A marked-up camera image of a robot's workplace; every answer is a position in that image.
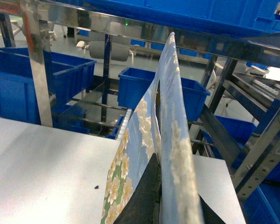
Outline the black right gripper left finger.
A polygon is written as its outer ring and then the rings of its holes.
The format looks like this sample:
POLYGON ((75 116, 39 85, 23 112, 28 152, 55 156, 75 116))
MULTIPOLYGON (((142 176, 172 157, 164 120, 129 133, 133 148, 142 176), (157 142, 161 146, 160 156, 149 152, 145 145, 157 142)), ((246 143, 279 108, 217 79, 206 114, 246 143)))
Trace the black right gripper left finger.
POLYGON ((161 167, 157 154, 148 165, 129 202, 116 218, 116 224, 158 224, 161 204, 161 167))

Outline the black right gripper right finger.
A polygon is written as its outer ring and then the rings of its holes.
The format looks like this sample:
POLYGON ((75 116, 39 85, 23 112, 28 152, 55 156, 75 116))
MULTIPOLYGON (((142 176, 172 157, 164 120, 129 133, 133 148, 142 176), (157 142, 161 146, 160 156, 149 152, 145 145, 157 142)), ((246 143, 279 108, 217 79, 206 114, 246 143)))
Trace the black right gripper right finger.
POLYGON ((214 210, 203 200, 201 196, 201 207, 203 211, 203 217, 206 224, 225 224, 225 222, 214 212, 214 210))

